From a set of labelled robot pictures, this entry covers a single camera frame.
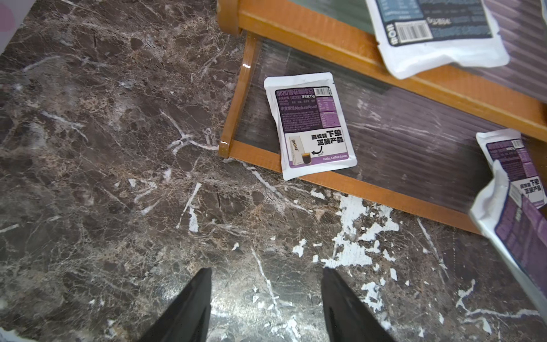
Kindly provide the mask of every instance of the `purple label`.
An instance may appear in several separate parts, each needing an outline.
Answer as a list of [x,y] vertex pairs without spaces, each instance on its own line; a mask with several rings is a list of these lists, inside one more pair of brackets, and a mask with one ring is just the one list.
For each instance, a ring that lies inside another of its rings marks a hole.
[[532,169],[528,167],[528,170],[525,170],[523,163],[530,161],[530,156],[526,148],[520,146],[515,148],[512,140],[491,142],[486,145],[492,160],[499,160],[512,182],[537,176],[533,165]]
[[522,208],[507,196],[495,232],[521,269],[547,296],[547,220],[525,196],[518,196],[522,198]]
[[340,127],[340,120],[336,112],[321,113],[321,124],[323,128]]
[[[326,89],[330,93],[328,87],[322,87],[321,89]],[[315,94],[314,88],[276,90],[275,95],[281,115],[281,124],[285,133],[340,126],[333,97],[316,97]],[[330,112],[328,114],[334,114],[336,120],[331,115],[324,116],[320,112]]]

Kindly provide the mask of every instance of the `white packet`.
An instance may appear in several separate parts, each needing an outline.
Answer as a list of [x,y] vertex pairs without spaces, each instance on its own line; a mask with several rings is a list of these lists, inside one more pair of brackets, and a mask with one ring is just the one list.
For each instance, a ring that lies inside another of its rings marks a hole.
[[453,62],[487,68],[509,63],[498,23],[481,0],[366,4],[383,61],[398,79]]
[[519,131],[508,128],[488,133],[477,133],[477,142],[490,168],[499,159],[511,183],[536,206],[547,204],[545,189],[538,172],[532,163],[528,150],[524,147]]
[[492,172],[494,179],[479,192],[469,216],[547,322],[547,220],[511,185],[499,160]]
[[267,77],[283,179],[357,165],[330,72]]

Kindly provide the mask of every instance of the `corrugated plastic sheet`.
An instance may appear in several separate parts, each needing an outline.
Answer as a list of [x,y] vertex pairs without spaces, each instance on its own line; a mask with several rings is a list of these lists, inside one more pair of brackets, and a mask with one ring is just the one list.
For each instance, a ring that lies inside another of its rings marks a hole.
[[492,177],[475,133],[499,126],[270,40],[263,43],[236,140],[279,153],[264,79],[325,71],[334,76],[358,160],[337,172],[469,210]]

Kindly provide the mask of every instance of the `coffee glass illustration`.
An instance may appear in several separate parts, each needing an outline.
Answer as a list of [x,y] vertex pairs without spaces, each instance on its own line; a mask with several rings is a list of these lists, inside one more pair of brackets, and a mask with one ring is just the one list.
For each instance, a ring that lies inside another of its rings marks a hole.
[[304,162],[304,164],[309,164],[311,163],[311,156],[309,153],[303,153],[302,154],[302,161]]

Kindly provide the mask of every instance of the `orange wooden shelf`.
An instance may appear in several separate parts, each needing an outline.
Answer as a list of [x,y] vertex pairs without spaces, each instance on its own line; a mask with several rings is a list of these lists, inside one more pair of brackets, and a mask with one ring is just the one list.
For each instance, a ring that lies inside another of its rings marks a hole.
[[398,80],[385,68],[375,37],[353,26],[289,0],[237,6],[234,22],[242,29],[547,141],[547,106],[532,97],[452,66]]

